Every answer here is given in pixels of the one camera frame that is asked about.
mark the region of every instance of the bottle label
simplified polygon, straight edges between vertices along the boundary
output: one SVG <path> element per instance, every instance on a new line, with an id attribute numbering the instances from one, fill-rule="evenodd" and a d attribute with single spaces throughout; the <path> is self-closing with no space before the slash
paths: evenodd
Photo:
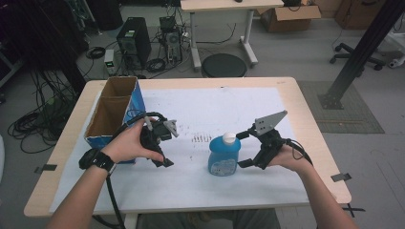
<path id="1" fill-rule="evenodd" d="M 221 160 L 212 164 L 211 174 L 216 176 L 228 176 L 235 173 L 235 168 L 235 159 Z"/>

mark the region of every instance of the blue bottle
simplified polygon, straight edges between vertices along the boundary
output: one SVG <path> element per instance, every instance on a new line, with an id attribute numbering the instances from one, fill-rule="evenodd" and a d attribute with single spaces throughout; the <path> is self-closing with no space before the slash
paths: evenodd
<path id="1" fill-rule="evenodd" d="M 236 171 L 241 141 L 233 133 L 217 136 L 209 143 L 208 171 L 215 176 L 229 176 Z"/>

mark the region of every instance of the black round stool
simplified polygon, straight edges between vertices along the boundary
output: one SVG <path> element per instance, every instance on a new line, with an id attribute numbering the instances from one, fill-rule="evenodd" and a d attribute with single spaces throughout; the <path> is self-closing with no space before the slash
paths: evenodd
<path id="1" fill-rule="evenodd" d="M 243 77 L 247 66 L 238 56 L 218 53 L 205 58 L 202 63 L 202 74 L 207 77 Z"/>

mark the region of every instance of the wristwatch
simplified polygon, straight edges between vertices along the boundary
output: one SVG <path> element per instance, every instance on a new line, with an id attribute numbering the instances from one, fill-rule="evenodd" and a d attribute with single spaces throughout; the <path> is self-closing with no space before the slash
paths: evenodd
<path id="1" fill-rule="evenodd" d="M 92 165 L 107 170 L 109 175 L 113 173 L 117 166 L 109 156 L 102 153 L 99 149 L 87 151 L 81 160 L 78 161 L 78 167 L 83 170 L 90 168 Z"/>

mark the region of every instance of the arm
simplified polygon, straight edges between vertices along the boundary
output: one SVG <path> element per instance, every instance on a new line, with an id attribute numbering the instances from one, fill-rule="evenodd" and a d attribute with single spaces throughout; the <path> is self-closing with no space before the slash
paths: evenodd
<path id="1" fill-rule="evenodd" d="M 138 121 L 132 128 L 122 132 L 101 152 L 118 163 L 135 157 L 147 157 L 163 161 L 163 156 L 144 149 L 139 135 L 144 121 Z M 47 228 L 88 228 L 102 185 L 108 176 L 105 169 L 91 166 L 86 170 L 71 192 L 53 213 Z"/>
<path id="2" fill-rule="evenodd" d="M 294 159 L 291 152 L 292 149 L 290 147 L 283 146 L 279 155 L 275 157 L 269 165 L 281 165 L 298 174 L 304 183 L 309 197 L 310 207 L 315 215 L 318 227 L 358 228 L 336 202 L 313 166 L 305 159 Z"/>

